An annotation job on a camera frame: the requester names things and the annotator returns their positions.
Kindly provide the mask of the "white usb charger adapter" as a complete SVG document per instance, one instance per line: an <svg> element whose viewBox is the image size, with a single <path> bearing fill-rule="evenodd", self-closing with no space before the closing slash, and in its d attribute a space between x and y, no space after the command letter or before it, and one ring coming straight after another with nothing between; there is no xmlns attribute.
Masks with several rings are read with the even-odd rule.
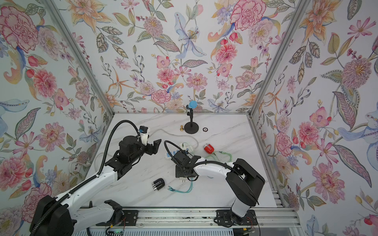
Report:
<svg viewBox="0 0 378 236"><path fill-rule="evenodd" d="M180 144L180 148L181 148L182 150L187 150L187 151L189 151L189 152L192 152L192 151L193 151L193 147L192 147L192 145L190 145L190 144L188 144L188 143L181 143L181 144Z"/></svg>

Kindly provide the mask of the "red electric shaver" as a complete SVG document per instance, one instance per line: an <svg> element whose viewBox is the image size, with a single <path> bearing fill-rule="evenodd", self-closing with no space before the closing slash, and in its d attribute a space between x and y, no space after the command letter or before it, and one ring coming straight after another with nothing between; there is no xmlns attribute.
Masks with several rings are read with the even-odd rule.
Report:
<svg viewBox="0 0 378 236"><path fill-rule="evenodd" d="M213 154L215 149L211 144L205 144L203 146L203 149L208 153L208 154Z"/></svg>

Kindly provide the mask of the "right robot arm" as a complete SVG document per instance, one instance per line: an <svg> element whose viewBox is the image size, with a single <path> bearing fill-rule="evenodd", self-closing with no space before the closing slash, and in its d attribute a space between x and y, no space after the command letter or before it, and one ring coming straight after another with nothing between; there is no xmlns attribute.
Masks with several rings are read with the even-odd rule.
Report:
<svg viewBox="0 0 378 236"><path fill-rule="evenodd" d="M251 207L259 205L258 199L265 179L244 159L222 163L192 155L168 140L163 144L176 164L176 177L189 181L196 181L201 176L225 179L236 196L231 206L231 217L241 220L246 217Z"/></svg>

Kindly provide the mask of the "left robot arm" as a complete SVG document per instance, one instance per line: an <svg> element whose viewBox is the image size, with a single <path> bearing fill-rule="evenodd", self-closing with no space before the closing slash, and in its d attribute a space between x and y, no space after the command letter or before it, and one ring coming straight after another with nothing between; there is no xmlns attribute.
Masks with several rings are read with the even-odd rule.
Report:
<svg viewBox="0 0 378 236"><path fill-rule="evenodd" d="M122 124L131 125L136 135L126 136L119 143L119 149L107 160L109 146L117 128ZM56 197L45 196L37 204L30 234L32 236L72 236L98 223L117 224L124 218L123 208L113 200L99 206L81 209L96 194L120 180L145 154L154 155L162 142L148 142L149 129L137 127L129 120L118 122L108 137L101 165L97 173L70 190Z"/></svg>

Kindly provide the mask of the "white power strip blue sockets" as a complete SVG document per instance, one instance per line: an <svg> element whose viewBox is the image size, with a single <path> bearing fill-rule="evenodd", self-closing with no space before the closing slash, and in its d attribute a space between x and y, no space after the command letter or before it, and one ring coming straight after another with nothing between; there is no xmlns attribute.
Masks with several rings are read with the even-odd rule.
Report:
<svg viewBox="0 0 378 236"><path fill-rule="evenodd" d="M172 154L172 155L175 155L175 154L178 153L178 152L179 152L179 150L176 149L176 150L171 151L171 154ZM193 149L192 152L189 152L189 151L187 151L187 152L190 153L190 154L192 154L192 155L194 155L194 149ZM171 156L170 156L169 153L167 152L163 158L164 158L164 159L170 159Z"/></svg>

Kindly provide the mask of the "black microphone stand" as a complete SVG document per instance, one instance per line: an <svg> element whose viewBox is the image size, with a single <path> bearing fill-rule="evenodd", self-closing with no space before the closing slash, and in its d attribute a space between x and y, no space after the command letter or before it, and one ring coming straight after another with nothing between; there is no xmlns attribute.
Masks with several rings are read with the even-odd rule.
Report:
<svg viewBox="0 0 378 236"><path fill-rule="evenodd" d="M187 115L190 117L190 121L184 125L184 131L188 134L196 134L199 131L199 125L194 122L193 109L190 109Z"/></svg>

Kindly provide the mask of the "blue microphone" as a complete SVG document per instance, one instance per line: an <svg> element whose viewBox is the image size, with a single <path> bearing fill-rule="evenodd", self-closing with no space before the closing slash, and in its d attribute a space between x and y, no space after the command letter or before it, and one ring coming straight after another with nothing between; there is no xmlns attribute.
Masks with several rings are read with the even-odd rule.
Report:
<svg viewBox="0 0 378 236"><path fill-rule="evenodd" d="M189 102L189 104L186 106L187 109L195 109L198 106L198 103L195 100L192 100Z"/></svg>

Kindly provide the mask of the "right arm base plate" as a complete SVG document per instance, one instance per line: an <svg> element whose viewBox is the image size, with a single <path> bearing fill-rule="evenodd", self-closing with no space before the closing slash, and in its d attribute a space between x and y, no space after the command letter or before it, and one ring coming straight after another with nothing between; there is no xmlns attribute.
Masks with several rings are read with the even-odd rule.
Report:
<svg viewBox="0 0 378 236"><path fill-rule="evenodd" d="M226 228L232 226L246 226L252 227L257 226L258 221L256 217L256 213L254 210L249 209L246 212L246 215L241 217L233 213L230 209L229 210L217 210L216 217L214 218L214 222L218 226L223 226Z"/></svg>

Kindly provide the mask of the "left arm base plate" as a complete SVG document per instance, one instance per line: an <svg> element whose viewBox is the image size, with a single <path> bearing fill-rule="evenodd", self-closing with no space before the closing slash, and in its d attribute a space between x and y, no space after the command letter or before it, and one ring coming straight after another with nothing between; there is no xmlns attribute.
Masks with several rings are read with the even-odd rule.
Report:
<svg viewBox="0 0 378 236"><path fill-rule="evenodd" d="M138 220L137 210L123 210L122 213L114 213L110 220L96 224L96 226L136 226Z"/></svg>

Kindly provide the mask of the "aluminium frame rail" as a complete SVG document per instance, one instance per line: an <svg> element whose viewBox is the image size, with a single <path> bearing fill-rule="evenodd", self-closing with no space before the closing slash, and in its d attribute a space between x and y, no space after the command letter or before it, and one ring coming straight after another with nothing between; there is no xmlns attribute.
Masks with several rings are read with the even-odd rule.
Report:
<svg viewBox="0 0 378 236"><path fill-rule="evenodd" d="M229 208L210 207L179 207L156 208L134 207L122 208L122 210L137 210L138 220L136 226L129 228L221 228L214 222L217 210L229 210ZM256 213L258 225L262 228L299 228L300 222L297 213L290 208L251 208ZM232 226L230 228L247 228L246 226Z"/></svg>

